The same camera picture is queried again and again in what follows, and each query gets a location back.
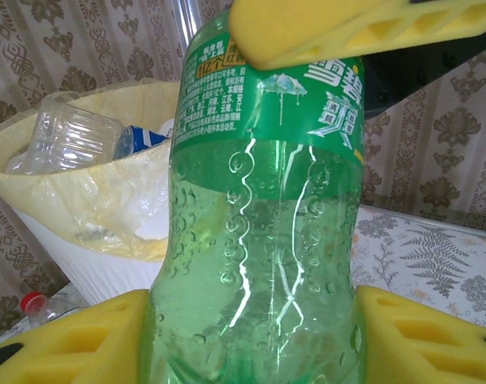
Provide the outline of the green plastic bottle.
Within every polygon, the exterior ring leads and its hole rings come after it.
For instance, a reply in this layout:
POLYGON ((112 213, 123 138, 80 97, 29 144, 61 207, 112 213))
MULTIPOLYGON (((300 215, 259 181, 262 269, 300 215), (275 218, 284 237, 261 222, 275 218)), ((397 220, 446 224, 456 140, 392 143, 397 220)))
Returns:
POLYGON ((184 60, 139 384, 364 384, 363 63, 259 71, 228 20, 184 60))

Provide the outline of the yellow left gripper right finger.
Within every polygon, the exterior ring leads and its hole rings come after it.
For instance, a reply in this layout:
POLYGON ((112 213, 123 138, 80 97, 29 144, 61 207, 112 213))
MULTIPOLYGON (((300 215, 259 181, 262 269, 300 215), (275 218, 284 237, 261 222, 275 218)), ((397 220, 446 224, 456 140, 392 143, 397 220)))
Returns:
POLYGON ((365 384, 486 384, 486 327, 373 286, 358 286, 365 384))

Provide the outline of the yellow plastic bin liner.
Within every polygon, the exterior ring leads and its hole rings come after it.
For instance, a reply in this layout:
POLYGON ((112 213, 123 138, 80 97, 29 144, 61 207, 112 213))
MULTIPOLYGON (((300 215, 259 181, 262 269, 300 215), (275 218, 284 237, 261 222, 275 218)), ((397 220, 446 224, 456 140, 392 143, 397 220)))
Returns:
POLYGON ((67 242, 100 254, 158 261, 168 235, 171 143, 126 158, 56 174, 8 174, 30 142, 36 109, 0 124, 0 197, 67 242))

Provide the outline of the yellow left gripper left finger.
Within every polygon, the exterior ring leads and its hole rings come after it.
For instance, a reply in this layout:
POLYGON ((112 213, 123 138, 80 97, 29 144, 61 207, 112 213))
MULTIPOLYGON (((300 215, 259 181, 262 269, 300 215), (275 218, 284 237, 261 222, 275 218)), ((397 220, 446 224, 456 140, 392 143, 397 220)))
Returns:
POLYGON ((138 384, 147 290, 132 290, 0 344, 0 384, 138 384))

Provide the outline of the white plastic bin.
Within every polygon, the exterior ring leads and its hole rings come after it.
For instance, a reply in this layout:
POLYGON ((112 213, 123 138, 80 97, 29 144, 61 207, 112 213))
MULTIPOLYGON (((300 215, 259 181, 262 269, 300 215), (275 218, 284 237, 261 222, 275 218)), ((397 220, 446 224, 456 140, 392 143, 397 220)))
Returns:
POLYGON ((163 259, 143 261, 96 253, 65 241, 32 217, 14 212, 91 305, 150 287, 163 264, 163 259))

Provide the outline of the slim blue label bottle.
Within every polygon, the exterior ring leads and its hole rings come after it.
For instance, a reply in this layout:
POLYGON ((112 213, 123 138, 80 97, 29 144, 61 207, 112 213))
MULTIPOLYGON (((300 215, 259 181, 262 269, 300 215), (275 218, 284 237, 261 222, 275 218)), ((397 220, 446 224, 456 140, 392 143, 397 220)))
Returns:
POLYGON ((73 106, 76 94, 50 96, 39 108, 30 143, 9 160, 8 174, 53 174, 126 158, 169 138, 73 106))

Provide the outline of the aluminium frame post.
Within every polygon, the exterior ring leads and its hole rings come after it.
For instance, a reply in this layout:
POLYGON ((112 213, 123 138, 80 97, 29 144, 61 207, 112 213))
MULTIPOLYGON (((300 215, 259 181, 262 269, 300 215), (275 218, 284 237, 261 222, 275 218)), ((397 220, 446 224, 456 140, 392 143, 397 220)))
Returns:
POLYGON ((183 52, 187 51, 193 37, 202 25, 199 0, 178 0, 176 16, 183 52))

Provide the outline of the red cap clear bottle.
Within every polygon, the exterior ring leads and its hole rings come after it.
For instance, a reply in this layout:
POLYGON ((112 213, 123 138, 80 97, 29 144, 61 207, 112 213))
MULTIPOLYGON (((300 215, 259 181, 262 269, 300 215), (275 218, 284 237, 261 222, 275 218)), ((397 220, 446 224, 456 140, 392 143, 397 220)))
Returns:
POLYGON ((86 308, 84 305, 72 302, 67 298, 61 296, 49 298, 38 291, 30 292, 24 296, 20 302, 20 307, 33 329, 68 315, 76 314, 86 308))

